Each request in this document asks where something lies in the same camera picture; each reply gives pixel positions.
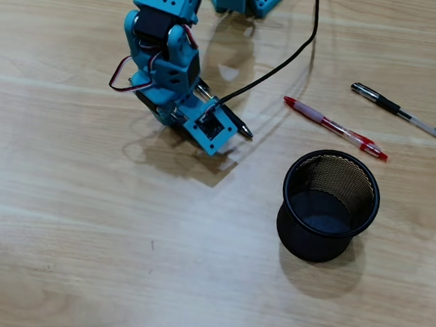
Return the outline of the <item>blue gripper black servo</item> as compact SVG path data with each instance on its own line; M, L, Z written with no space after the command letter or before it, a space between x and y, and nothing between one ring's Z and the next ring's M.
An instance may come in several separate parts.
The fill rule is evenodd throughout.
M205 103L195 94L199 83L198 55L177 55L137 49L133 62L138 71L131 78L130 89L164 126L198 128L197 120Z

